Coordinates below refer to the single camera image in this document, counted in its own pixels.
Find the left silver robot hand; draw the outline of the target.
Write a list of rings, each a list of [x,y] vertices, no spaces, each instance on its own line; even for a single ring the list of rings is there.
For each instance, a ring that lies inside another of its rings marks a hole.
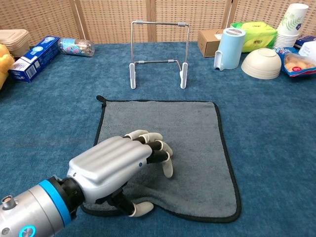
[[[165,177],[173,175],[172,149],[160,133],[135,130],[108,138],[69,161],[67,176],[80,186],[84,204],[107,202],[129,217],[140,217],[154,205],[135,204],[123,194],[123,186],[150,163],[161,163]]]

